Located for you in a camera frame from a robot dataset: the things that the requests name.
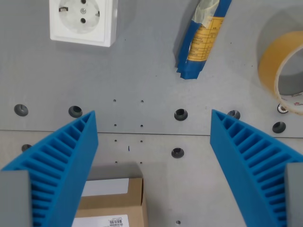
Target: small hole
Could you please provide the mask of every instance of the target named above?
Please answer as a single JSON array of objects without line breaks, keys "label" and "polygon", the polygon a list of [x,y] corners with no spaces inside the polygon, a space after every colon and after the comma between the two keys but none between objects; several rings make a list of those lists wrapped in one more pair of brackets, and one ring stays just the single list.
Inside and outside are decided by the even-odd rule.
[{"label": "small hole", "polygon": [[234,118],[236,118],[236,119],[240,119],[240,117],[241,117],[240,112],[237,111],[237,110],[229,111],[227,115],[229,115],[229,116],[231,116],[231,117],[234,117]]},{"label": "small hole", "polygon": [[24,144],[24,145],[22,145],[22,147],[21,147],[22,152],[26,151],[26,150],[29,149],[31,146],[32,146],[32,145],[29,145],[29,144]]},{"label": "small hole", "polygon": [[76,113],[80,113],[82,111],[81,108],[76,105],[73,107],[73,109]]},{"label": "small hole", "polygon": [[71,117],[78,118],[82,116],[82,109],[76,105],[73,105],[68,109],[68,113]]},{"label": "small hole", "polygon": [[187,119],[188,113],[185,109],[178,109],[175,112],[174,116],[177,121],[184,121],[185,119]]},{"label": "small hole", "polygon": [[28,115],[28,108],[25,105],[17,104],[15,105],[15,113],[20,117],[25,117]]},{"label": "small hole", "polygon": [[172,150],[171,155],[174,158],[181,158],[181,157],[184,156],[184,150],[181,149],[181,148],[175,148],[175,149]]},{"label": "small hole", "polygon": [[273,126],[274,133],[282,133],[286,129],[286,124],[284,122],[277,122]]}]

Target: roll of tape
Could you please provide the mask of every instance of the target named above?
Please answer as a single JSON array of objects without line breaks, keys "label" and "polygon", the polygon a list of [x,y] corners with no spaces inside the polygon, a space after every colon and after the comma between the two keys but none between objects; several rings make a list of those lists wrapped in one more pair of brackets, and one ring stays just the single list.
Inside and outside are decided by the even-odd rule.
[{"label": "roll of tape", "polygon": [[281,95],[278,82],[286,62],[301,49],[303,49],[303,31],[286,33],[270,44],[258,68],[262,84],[286,110],[299,115],[303,115],[303,92],[291,96]]}]

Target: tape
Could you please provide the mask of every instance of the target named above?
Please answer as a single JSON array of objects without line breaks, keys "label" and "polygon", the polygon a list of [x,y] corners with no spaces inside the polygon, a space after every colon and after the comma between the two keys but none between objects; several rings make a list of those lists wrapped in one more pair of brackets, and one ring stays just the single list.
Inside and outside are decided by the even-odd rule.
[{"label": "tape", "polygon": [[288,111],[303,115],[303,92],[291,96],[281,95],[278,82],[287,61],[303,49],[303,31],[290,32],[277,38],[262,55],[258,74],[260,81]]}]

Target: white label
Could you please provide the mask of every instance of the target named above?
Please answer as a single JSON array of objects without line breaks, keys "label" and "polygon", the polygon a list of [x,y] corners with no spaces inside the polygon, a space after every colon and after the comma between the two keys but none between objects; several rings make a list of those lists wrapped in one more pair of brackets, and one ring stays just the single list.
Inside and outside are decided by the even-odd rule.
[{"label": "white label", "polygon": [[82,196],[126,194],[129,179],[86,181]]},{"label": "white label", "polygon": [[75,218],[72,227],[129,227],[127,215]]}]

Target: electrical outlet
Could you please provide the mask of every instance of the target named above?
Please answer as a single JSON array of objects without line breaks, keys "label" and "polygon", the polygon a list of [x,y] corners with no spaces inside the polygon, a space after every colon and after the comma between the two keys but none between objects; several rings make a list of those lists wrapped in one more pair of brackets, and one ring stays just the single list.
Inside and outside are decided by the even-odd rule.
[{"label": "electrical outlet", "polygon": [[52,40],[111,46],[116,40],[118,0],[49,0]]}]

